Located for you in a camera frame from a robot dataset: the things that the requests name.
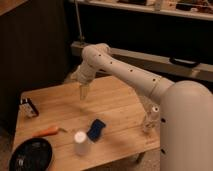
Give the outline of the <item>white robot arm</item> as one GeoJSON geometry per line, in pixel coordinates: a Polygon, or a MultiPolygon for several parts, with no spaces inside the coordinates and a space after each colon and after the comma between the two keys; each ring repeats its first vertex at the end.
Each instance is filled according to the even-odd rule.
{"type": "Polygon", "coordinates": [[[105,43],[83,47],[81,57],[78,82],[91,83],[102,69],[159,105],[160,171],[213,171],[213,92],[119,61],[105,43]]]}

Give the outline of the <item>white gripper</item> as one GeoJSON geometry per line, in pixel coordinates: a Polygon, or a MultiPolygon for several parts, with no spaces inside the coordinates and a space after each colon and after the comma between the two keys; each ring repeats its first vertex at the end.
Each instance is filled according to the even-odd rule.
{"type": "Polygon", "coordinates": [[[80,86],[80,99],[85,100],[89,90],[90,90],[90,83],[94,80],[96,75],[96,71],[90,67],[86,66],[79,66],[77,71],[73,72],[70,75],[70,79],[72,81],[78,81],[82,85],[80,86]]]}

